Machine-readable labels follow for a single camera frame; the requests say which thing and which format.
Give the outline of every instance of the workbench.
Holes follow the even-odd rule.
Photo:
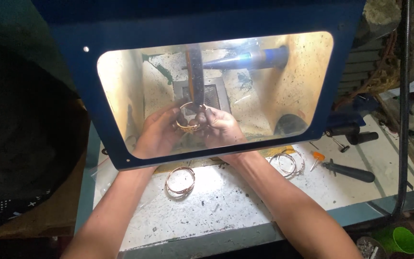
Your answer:
[[[379,139],[351,146],[345,153],[340,153],[338,146],[326,136],[313,142],[319,150],[309,143],[292,145],[304,157],[305,171],[290,181],[342,226],[381,217],[384,212],[373,209],[376,206],[372,207],[372,203],[388,212],[392,212],[395,204],[398,135],[378,125],[370,115],[364,120],[367,125],[361,127],[361,132],[378,132]],[[344,136],[335,138],[348,145]],[[103,148],[100,145],[92,126],[75,231],[87,220],[101,197],[89,173],[90,168],[107,158],[100,152]],[[272,148],[271,154],[262,154],[267,154],[264,156],[269,160],[272,152],[278,153],[281,149]],[[320,165],[310,172],[315,161],[313,151],[324,154],[326,161],[333,159],[337,164],[371,171],[376,180],[365,183],[343,175],[335,177]],[[414,166],[410,160],[408,163],[409,185],[404,210],[414,209]],[[180,165],[193,168],[196,182],[191,193],[176,199],[168,195],[164,184],[171,168]],[[153,175],[151,184],[153,189],[160,188],[153,191],[154,198],[130,221],[120,249],[124,258],[198,258],[285,238],[256,193],[231,166],[221,161],[215,165],[205,159],[163,165]]]

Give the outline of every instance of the forearm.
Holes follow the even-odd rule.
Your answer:
[[[155,167],[119,172],[62,258],[116,258]]]
[[[290,243],[306,258],[361,258],[342,227],[258,152],[232,164],[266,204]]]

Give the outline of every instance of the plastic bag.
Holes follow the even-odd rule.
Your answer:
[[[89,172],[91,177],[95,180],[95,191],[99,191],[101,199],[115,180],[118,170],[111,162],[111,159],[107,158],[105,161],[101,162],[101,164],[90,169]],[[161,193],[161,190],[162,186],[159,186],[157,181],[152,177],[143,192],[134,214],[143,209],[147,204],[151,203],[152,200]]]

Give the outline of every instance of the white work surface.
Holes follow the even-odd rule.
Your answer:
[[[379,134],[379,139],[351,146],[345,153],[340,153],[338,145],[326,136],[313,142],[319,150],[309,143],[293,145],[293,148],[304,157],[306,169],[303,174],[292,177],[290,181],[325,210],[397,194],[399,158],[386,135],[396,147],[398,136],[391,134],[387,129],[386,132],[383,131],[370,115],[364,120],[367,125],[361,127],[361,132],[375,131]],[[344,136],[335,139],[348,145]],[[315,161],[311,154],[313,151],[325,155],[325,161],[332,158],[340,165],[372,170],[376,180],[374,183],[365,183],[343,175],[335,177],[320,165],[310,172],[310,167]],[[101,155],[99,162],[105,158],[106,156]],[[232,167],[212,165],[193,168],[193,170],[196,177],[195,186],[188,195],[179,199],[168,195],[164,187],[168,172],[153,175],[151,186],[154,191],[150,196],[155,198],[133,216],[122,242],[121,251],[272,221],[272,216],[264,203]],[[170,181],[185,181],[185,179],[177,179],[174,174]],[[408,181],[414,186],[414,176],[410,171]],[[101,194],[96,188],[94,207],[100,198]]]

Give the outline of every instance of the green cup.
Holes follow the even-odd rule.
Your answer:
[[[414,235],[404,227],[385,228],[372,233],[372,237],[389,253],[414,254]]]

